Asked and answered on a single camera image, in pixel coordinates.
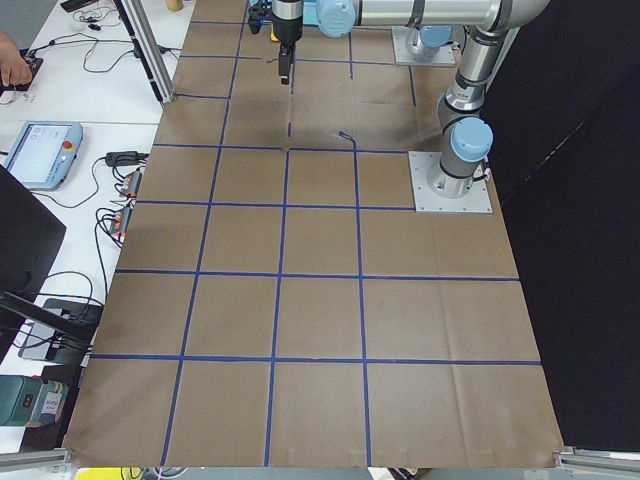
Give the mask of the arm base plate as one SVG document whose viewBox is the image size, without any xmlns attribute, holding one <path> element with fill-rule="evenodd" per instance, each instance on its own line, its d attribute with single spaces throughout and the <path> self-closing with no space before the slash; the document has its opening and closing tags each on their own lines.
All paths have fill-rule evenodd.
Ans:
<svg viewBox="0 0 640 480">
<path fill-rule="evenodd" d="M 397 65 L 454 67 L 456 64 L 452 26 L 394 26 L 391 35 Z"/>
<path fill-rule="evenodd" d="M 468 178 L 453 178 L 442 170 L 441 155 L 441 152 L 408 152 L 415 211 L 491 214 L 493 209 L 481 166 Z"/>
</svg>

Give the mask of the person hand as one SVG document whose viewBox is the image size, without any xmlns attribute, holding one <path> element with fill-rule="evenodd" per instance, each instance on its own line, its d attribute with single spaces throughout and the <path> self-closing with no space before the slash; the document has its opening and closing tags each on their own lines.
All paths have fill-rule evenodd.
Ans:
<svg viewBox="0 0 640 480">
<path fill-rule="evenodd" d="M 32 81 L 32 71 L 14 40 L 0 31 L 1 82 L 4 87 L 25 85 Z"/>
</svg>

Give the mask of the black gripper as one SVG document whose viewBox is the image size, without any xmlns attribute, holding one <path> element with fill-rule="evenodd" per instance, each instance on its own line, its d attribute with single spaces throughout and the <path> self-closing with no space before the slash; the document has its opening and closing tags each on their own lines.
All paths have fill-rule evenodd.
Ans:
<svg viewBox="0 0 640 480">
<path fill-rule="evenodd" d="M 255 2 L 249 6 L 248 21 L 252 34 L 258 34 L 264 24 L 272 23 L 272 3 Z"/>
<path fill-rule="evenodd" d="M 282 85 L 289 85 L 294 64 L 294 44 L 302 36 L 303 0 L 274 0 L 272 23 L 275 36 L 281 42 L 278 52 L 278 76 Z"/>
</svg>

